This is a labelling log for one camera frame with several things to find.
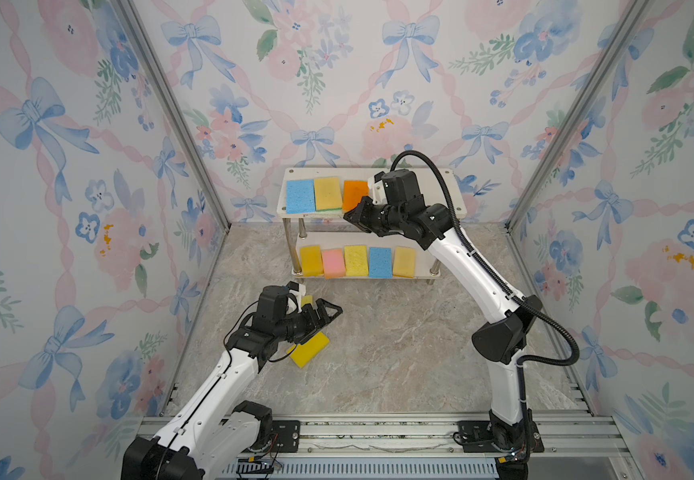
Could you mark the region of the small tan sponge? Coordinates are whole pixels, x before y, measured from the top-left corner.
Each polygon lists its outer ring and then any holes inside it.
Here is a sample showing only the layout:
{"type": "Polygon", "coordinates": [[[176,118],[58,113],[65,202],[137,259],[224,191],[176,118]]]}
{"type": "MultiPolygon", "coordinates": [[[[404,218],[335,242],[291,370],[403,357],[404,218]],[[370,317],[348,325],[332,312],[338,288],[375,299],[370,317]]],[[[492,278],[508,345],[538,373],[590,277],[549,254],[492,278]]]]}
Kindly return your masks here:
{"type": "Polygon", "coordinates": [[[414,248],[398,246],[394,250],[392,274],[394,277],[413,279],[416,277],[417,251],[414,248]]]}

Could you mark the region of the yellow porous sponge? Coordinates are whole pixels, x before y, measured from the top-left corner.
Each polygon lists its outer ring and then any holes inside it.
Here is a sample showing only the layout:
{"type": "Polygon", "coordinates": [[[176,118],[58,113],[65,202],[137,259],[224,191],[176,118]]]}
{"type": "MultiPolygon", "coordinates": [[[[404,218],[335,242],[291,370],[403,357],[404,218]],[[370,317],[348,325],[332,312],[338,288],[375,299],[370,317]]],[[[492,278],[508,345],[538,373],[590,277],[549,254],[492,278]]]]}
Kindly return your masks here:
{"type": "Polygon", "coordinates": [[[347,277],[368,277],[369,260],[366,245],[344,247],[345,273],[347,277]]]}

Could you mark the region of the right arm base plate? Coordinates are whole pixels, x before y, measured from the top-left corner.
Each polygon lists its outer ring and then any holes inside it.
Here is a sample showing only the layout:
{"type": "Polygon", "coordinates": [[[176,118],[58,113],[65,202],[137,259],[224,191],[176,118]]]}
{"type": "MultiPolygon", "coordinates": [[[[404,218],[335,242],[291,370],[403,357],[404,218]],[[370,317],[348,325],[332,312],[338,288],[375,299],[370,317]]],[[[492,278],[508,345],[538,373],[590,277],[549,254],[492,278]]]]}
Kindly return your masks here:
{"type": "Polygon", "coordinates": [[[535,422],[507,425],[499,420],[457,423],[452,439],[465,453],[495,454],[498,463],[526,463],[545,446],[535,422]]]}

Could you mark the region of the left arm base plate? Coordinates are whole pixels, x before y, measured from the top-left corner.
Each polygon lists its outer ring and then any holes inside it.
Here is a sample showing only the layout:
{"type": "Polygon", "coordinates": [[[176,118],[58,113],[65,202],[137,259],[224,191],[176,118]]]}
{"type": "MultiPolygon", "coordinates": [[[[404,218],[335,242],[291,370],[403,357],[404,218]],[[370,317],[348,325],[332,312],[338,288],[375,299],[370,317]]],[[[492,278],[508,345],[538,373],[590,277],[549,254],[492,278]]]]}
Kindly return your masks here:
{"type": "Polygon", "coordinates": [[[297,453],[301,440],[299,420],[273,420],[262,426],[256,442],[245,453],[261,455],[268,453],[297,453]]]}

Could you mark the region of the tan yellow sponge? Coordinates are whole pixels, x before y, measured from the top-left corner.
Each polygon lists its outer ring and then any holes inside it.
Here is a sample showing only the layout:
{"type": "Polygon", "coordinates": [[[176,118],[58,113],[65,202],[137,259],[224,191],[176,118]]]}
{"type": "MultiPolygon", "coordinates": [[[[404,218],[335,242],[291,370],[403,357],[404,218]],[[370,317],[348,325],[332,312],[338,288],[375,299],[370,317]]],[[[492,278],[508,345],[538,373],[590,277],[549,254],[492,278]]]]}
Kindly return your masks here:
{"type": "Polygon", "coordinates": [[[343,206],[341,179],[322,177],[314,180],[315,205],[318,212],[341,210],[343,206]]]}

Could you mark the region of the pink sponge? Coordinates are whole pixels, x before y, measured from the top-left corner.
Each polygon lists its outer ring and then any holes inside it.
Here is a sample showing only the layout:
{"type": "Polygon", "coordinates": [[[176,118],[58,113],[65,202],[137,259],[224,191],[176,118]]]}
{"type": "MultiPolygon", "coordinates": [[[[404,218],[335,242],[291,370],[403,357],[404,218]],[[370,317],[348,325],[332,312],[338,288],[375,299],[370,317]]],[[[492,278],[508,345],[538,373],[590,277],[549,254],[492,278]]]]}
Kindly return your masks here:
{"type": "Polygon", "coordinates": [[[346,276],[346,262],[342,249],[323,250],[322,262],[326,279],[343,278],[346,276]]]}

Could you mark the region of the bright yellow sponge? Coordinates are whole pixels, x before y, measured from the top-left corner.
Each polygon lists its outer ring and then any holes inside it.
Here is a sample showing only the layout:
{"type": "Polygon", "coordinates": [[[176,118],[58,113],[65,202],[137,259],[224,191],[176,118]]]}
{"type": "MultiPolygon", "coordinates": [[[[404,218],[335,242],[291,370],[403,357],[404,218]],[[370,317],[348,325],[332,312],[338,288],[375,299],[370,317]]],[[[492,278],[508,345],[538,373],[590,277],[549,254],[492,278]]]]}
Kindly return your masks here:
{"type": "Polygon", "coordinates": [[[288,351],[289,358],[299,368],[304,368],[329,344],[329,337],[322,332],[318,332],[304,344],[291,347],[288,351]]]}

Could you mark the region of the orange sponge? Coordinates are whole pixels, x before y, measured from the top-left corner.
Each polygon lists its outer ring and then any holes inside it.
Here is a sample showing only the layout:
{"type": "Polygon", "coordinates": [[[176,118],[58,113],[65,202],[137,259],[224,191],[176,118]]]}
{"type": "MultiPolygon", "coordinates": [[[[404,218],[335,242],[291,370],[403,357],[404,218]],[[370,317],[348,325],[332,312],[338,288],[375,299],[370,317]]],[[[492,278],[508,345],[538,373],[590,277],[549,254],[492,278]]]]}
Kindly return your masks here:
{"type": "Polygon", "coordinates": [[[369,186],[366,181],[346,180],[343,186],[342,211],[347,213],[355,209],[364,197],[369,195],[369,186]]]}

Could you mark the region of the blue sponge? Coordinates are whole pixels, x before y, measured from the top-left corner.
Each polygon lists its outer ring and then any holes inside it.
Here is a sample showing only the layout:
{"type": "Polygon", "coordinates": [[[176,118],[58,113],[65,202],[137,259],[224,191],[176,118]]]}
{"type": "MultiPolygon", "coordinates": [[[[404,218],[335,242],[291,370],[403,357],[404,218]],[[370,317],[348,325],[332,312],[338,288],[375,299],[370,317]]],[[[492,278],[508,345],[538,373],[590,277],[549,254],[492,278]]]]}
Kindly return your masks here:
{"type": "Polygon", "coordinates": [[[315,186],[313,179],[289,180],[286,182],[286,212],[293,215],[316,211],[315,186]]]}
{"type": "Polygon", "coordinates": [[[391,279],[393,277],[393,258],[391,248],[370,247],[368,263],[370,278],[391,279]]]}

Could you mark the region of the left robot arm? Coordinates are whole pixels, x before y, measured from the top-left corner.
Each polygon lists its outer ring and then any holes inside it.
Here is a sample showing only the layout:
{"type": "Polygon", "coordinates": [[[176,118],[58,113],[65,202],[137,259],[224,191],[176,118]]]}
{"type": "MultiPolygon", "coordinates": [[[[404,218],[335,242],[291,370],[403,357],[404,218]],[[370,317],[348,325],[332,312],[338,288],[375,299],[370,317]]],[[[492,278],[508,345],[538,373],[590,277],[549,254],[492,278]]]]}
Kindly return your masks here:
{"type": "Polygon", "coordinates": [[[150,439],[136,437],[125,451],[123,479],[216,479],[243,455],[274,457],[292,440],[276,428],[271,408],[241,394],[271,363],[282,344],[299,347],[339,318],[325,299],[305,302],[297,282],[266,286],[223,339],[215,368],[184,407],[150,439]]]}

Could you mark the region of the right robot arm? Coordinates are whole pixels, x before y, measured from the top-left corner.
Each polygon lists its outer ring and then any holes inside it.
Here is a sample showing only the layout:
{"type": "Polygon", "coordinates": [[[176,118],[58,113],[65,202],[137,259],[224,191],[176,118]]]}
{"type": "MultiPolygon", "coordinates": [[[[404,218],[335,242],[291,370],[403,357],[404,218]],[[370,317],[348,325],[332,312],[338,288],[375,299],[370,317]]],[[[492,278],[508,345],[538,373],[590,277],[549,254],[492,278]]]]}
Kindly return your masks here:
{"type": "Polygon", "coordinates": [[[486,359],[492,402],[488,437],[498,450],[523,453],[533,438],[529,432],[525,376],[517,365],[524,355],[527,330],[534,316],[513,300],[514,291],[475,249],[451,212],[451,195],[444,204],[429,205],[416,174],[408,169],[380,172],[372,193],[344,214],[361,231],[379,237],[401,235],[444,265],[475,300],[486,323],[473,335],[476,351],[486,359]]]}

